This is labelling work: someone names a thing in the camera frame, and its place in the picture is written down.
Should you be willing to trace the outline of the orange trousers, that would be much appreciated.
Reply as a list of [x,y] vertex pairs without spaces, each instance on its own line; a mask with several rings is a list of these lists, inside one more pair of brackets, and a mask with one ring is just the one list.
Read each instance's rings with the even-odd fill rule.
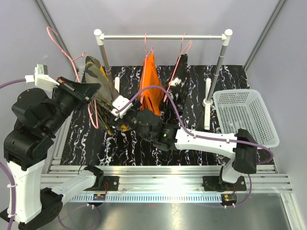
[[[143,61],[143,71],[140,80],[139,90],[148,86],[163,87],[157,75],[154,54],[151,53],[146,60]],[[141,110],[149,109],[155,115],[160,116],[160,102],[163,98],[164,92],[158,88],[150,88],[143,91],[138,100],[141,102]]]

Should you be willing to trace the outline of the pink wire hanger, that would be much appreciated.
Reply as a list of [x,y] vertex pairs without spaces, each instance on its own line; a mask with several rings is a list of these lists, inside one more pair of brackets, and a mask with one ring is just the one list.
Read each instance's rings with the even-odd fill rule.
[[185,47],[183,47],[183,39],[181,39],[179,56],[178,56],[178,58],[177,58],[177,60],[176,60],[174,69],[173,69],[173,71],[171,72],[171,75],[169,76],[169,77],[171,77],[171,80],[173,79],[173,77],[174,77],[174,75],[175,75],[175,71],[176,71],[176,69],[177,69],[177,66],[178,66],[178,63],[179,63],[179,60],[180,60],[180,56],[181,56],[182,54],[188,54],[188,51],[189,51],[189,49],[190,49],[190,46],[191,46],[192,42],[193,42],[193,41],[190,40],[190,41],[187,43],[187,45],[186,45]]
[[149,51],[147,51],[147,33],[144,35],[144,52],[145,52],[145,58],[144,58],[144,64],[143,64],[143,70],[142,70],[142,78],[140,83],[140,90],[144,88],[144,80],[145,80],[145,72],[146,72],[146,64],[147,64],[147,58],[148,56],[153,53],[154,48],[151,47]]
[[[81,55],[79,55],[75,59],[72,59],[70,57],[70,55],[66,51],[64,51],[64,49],[60,46],[60,44],[56,41],[55,37],[53,36],[53,35],[58,35],[58,33],[54,29],[52,29],[50,26],[48,26],[46,28],[46,31],[47,31],[47,34],[48,34],[49,38],[53,41],[53,43],[58,47],[58,49],[63,53],[63,55],[71,63],[73,71],[74,71],[74,74],[75,74],[75,77],[77,79],[77,82],[80,83],[81,80],[80,80],[79,75],[77,73],[77,68],[75,66],[74,61],[79,59],[79,58],[83,58],[86,53],[83,52]],[[90,118],[90,121],[91,121],[93,127],[95,129],[98,129],[99,128],[99,123],[98,123],[98,114],[97,114],[96,100],[94,100],[94,109],[92,109],[91,108],[91,104],[89,104],[87,110],[88,110],[88,115],[89,115],[89,118]]]

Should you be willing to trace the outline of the black and white trousers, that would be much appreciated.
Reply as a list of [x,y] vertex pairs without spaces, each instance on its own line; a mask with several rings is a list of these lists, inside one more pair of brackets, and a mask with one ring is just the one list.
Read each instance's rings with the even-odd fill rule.
[[190,87],[190,79],[191,77],[188,65],[188,55],[182,54],[180,56],[180,60],[173,79],[171,80],[171,77],[169,77],[165,86],[166,89],[168,86],[170,86],[168,93],[180,115],[182,115],[184,111],[184,106]]

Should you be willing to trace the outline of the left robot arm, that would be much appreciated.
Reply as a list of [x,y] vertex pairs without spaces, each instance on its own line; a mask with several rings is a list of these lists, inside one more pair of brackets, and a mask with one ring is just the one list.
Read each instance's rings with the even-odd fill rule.
[[90,103],[100,87],[45,76],[18,96],[12,106],[17,120],[3,145],[11,190],[10,204],[0,214],[3,220],[17,222],[21,230],[36,230],[54,220],[80,192],[103,187],[103,171],[89,165],[61,185],[41,188],[47,152],[57,131],[74,110]]

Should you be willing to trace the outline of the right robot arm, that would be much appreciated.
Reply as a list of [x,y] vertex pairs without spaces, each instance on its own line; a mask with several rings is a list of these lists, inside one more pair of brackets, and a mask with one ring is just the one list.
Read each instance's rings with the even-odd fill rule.
[[198,150],[225,156],[228,163],[220,170],[217,184],[230,189],[244,174],[257,172],[257,147],[252,135],[245,129],[237,133],[216,134],[191,131],[177,125],[167,124],[152,111],[134,108],[126,98],[117,98],[112,103],[115,120],[127,118],[142,139],[162,151]]

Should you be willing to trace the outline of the white and silver clothes rack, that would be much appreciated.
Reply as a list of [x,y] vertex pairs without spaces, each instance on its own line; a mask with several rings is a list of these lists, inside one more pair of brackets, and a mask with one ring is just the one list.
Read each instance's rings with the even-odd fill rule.
[[102,33],[100,29],[94,30],[94,36],[96,38],[97,45],[99,46],[100,53],[103,59],[103,64],[106,68],[106,74],[108,78],[112,77],[110,66],[107,60],[106,51],[104,48],[105,40],[189,40],[190,42],[194,40],[221,40],[222,47],[217,60],[217,64],[215,67],[215,71],[213,74],[213,79],[206,79],[205,85],[205,99],[202,102],[204,107],[204,119],[203,119],[203,128],[205,130],[210,129],[211,124],[211,106],[212,106],[212,96],[214,93],[214,89],[219,77],[220,69],[222,66],[222,62],[226,53],[226,49],[229,45],[231,36],[233,35],[233,31],[231,29],[227,29],[221,35],[177,35],[177,34],[112,34],[107,35]]

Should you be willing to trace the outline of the white plastic basket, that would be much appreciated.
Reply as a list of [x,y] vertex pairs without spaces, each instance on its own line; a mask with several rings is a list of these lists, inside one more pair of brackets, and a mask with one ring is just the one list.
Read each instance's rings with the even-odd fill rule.
[[280,140],[261,94],[253,89],[216,91],[213,94],[221,133],[247,130],[256,143],[275,148]]

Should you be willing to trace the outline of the aluminium mounting rail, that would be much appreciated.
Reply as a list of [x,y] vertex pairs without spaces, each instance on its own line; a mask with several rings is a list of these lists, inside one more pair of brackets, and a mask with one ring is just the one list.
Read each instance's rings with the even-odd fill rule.
[[[106,192],[106,203],[221,203],[222,193],[205,191],[204,176],[216,176],[220,166],[99,166],[105,176],[114,176]],[[291,194],[286,174],[273,165],[260,165],[256,174],[241,182],[248,194]]]

